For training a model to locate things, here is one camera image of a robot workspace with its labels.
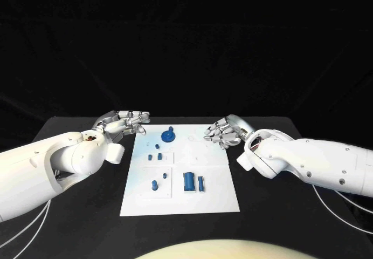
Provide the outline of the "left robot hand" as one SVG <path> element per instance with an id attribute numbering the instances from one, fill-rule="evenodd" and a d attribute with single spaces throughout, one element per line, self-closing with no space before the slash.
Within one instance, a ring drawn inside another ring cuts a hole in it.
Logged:
<path id="1" fill-rule="evenodd" d="M 109 111 L 95 121 L 92 130 L 116 143 L 125 135 L 145 135 L 142 124 L 149 123 L 146 111 Z"/>

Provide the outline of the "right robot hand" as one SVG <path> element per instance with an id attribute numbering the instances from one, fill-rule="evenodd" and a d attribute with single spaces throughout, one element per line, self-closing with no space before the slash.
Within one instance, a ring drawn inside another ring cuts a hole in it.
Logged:
<path id="1" fill-rule="evenodd" d="M 227 149 L 241 141 L 246 142 L 254 132 L 253 127 L 237 115 L 227 115 L 217 120 L 205 129 L 203 139 Z"/>

